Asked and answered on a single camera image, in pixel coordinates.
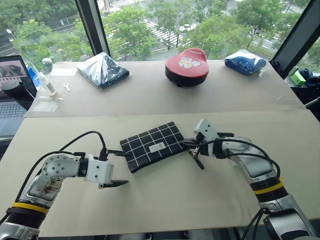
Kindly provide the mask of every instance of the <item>table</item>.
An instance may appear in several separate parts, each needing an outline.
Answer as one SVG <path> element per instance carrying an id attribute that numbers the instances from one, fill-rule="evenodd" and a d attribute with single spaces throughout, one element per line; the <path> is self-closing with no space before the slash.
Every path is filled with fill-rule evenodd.
<path id="1" fill-rule="evenodd" d="M 77 64 L 57 62 L 54 68 L 70 70 L 75 69 Z M 104 90 L 92 86 L 79 72 L 73 76 L 50 76 L 49 79 L 57 91 L 54 96 L 56 110 L 34 111 L 35 103 L 48 103 L 48 97 L 38 98 L 25 117 L 186 114 L 305 108 L 269 63 L 259 77 L 256 74 L 246 76 L 236 72 L 226 67 L 223 60 L 208 60 L 207 79 L 195 87 L 177 87 L 170 82 L 165 76 L 164 61 L 131 61 L 121 64 L 130 70 L 131 75 Z M 70 84 L 70 92 L 63 87 L 65 83 Z M 46 93 L 41 88 L 38 96 L 43 94 Z"/>
<path id="2" fill-rule="evenodd" d="M 110 149 L 119 140 L 174 121 L 185 138 L 207 118 L 221 132 L 252 139 L 281 167 L 283 183 L 309 219 L 319 218 L 320 129 L 306 109 L 220 113 L 26 118 L 0 162 L 0 213 L 5 213 L 33 163 L 74 137 L 100 131 Z M 89 135 L 70 151 L 99 155 Z M 117 188 L 68 178 L 40 229 L 41 237 L 89 236 L 245 226 L 257 200 L 228 160 L 200 156 L 201 170 L 187 152 L 129 172 L 124 157 L 110 155 Z"/>

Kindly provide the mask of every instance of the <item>yellow ring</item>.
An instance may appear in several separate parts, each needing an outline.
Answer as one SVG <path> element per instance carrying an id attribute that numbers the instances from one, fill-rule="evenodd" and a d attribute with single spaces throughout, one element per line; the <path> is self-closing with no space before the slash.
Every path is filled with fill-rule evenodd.
<path id="1" fill-rule="evenodd" d="M 255 190 L 253 191 L 255 195 L 257 194 L 265 194 L 265 193 L 269 193 L 269 192 L 272 192 L 274 190 L 277 190 L 281 187 L 283 187 L 284 184 L 282 182 L 279 182 L 278 184 L 276 185 L 273 185 L 273 186 L 270 186 L 270 187 L 267 187 L 267 188 L 264 188 L 264 189 L 261 189 L 261 190 Z"/>
<path id="2" fill-rule="evenodd" d="M 43 207 L 40 206 L 36 206 L 36 205 L 32 205 L 32 204 L 28 204 L 28 203 L 22 203 L 22 202 L 14 202 L 12 204 L 13 208 L 23 208 L 23 209 L 31 209 L 31 210 L 35 210 L 44 214 L 47 214 L 49 212 L 48 209 L 45 209 Z"/>

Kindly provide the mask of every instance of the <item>black grid-pattern cloth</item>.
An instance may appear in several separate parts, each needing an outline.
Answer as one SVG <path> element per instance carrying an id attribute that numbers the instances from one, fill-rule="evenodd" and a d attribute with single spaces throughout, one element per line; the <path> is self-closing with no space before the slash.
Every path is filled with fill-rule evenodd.
<path id="1" fill-rule="evenodd" d="M 183 152 L 186 147 L 180 144 L 184 137 L 172 121 L 149 131 L 121 140 L 120 144 L 126 156 L 125 160 L 131 173 L 150 164 Z"/>

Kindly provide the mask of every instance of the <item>red bicycle seat cover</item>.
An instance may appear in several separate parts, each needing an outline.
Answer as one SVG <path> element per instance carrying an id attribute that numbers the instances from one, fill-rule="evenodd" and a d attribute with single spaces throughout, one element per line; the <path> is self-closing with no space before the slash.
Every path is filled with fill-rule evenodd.
<path id="1" fill-rule="evenodd" d="M 207 57 L 200 48 L 186 49 L 165 63 L 165 75 L 179 87 L 199 85 L 208 73 Z"/>

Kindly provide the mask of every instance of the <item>window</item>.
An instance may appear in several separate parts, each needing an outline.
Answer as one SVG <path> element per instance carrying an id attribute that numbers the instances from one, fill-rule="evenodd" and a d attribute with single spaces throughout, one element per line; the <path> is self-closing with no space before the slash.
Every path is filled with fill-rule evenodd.
<path id="1" fill-rule="evenodd" d="M 239 49 L 271 59 L 309 0 L 105 0 L 100 12 L 111 56 L 166 60 L 201 48 L 208 59 Z"/>
<path id="2" fill-rule="evenodd" d="M 55 63 L 92 57 L 75 1 L 1 0 L 0 56 L 11 55 L 44 72 L 44 58 Z"/>
<path id="3" fill-rule="evenodd" d="M 320 75 L 320 38 L 312 45 L 308 52 L 298 62 L 299 69 L 309 69 L 314 74 Z"/>

